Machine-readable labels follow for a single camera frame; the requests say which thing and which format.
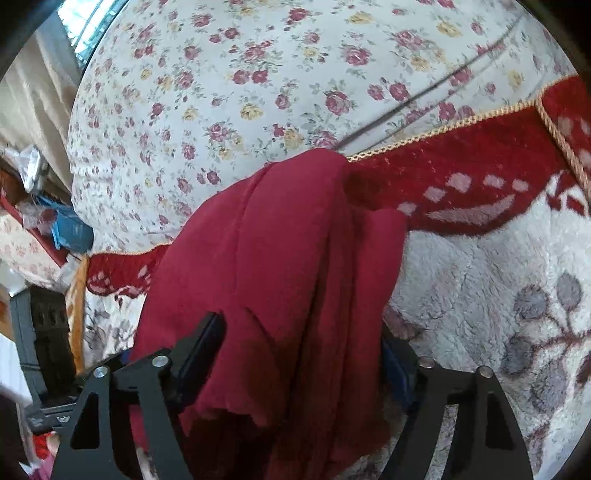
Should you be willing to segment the blue plastic bag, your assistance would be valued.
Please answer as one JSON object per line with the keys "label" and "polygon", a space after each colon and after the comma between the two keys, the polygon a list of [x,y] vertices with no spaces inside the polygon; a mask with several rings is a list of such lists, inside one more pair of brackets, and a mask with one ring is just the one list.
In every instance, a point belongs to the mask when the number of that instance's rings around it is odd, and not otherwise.
{"label": "blue plastic bag", "polygon": [[40,206],[52,209],[56,214],[50,232],[57,250],[64,248],[83,254],[91,249],[94,240],[93,229],[78,217],[71,206],[53,202],[43,196],[37,196],[36,202]]}

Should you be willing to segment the dark red garment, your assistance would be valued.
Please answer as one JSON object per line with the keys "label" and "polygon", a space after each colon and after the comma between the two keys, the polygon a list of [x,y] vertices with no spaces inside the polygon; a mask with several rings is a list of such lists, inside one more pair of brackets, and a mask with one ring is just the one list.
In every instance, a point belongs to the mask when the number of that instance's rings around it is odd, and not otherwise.
{"label": "dark red garment", "polygon": [[197,479],[330,479],[386,444],[382,315],[406,220],[346,195],[346,158],[312,150],[211,197],[152,277],[132,355],[226,334],[180,417]]}

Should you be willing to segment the white floral quilt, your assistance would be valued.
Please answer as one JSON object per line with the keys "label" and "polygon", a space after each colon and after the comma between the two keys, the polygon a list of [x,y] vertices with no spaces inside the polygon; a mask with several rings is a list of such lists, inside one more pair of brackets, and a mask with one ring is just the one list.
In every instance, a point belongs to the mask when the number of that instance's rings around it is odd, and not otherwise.
{"label": "white floral quilt", "polygon": [[71,113],[73,206],[95,251],[141,251],[268,162],[378,148],[573,70],[515,1],[130,1]]}

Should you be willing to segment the red white plush blanket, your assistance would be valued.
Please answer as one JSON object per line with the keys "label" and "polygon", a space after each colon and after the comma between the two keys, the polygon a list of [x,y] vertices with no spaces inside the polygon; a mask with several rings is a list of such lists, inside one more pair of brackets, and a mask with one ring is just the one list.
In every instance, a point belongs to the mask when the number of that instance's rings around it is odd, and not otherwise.
{"label": "red white plush blanket", "polygon": [[[75,209],[97,223],[85,291],[85,367],[132,345],[139,310],[171,236],[158,206],[205,200],[290,156],[287,128],[260,152],[231,149],[192,174],[124,166],[98,143]],[[469,117],[353,156],[353,193],[409,222],[386,309],[391,331],[448,367],[500,370],[538,479],[574,477],[590,420],[590,92],[578,76],[532,101]],[[177,188],[163,183],[177,176]]]}

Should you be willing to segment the beige curtain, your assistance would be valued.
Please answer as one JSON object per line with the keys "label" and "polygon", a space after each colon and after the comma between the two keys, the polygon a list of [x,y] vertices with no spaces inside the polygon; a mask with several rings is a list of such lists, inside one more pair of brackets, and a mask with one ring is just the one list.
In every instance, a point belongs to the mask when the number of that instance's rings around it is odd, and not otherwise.
{"label": "beige curtain", "polygon": [[34,32],[1,80],[1,145],[35,146],[63,190],[72,187],[68,125],[81,80],[77,58],[56,13]]}

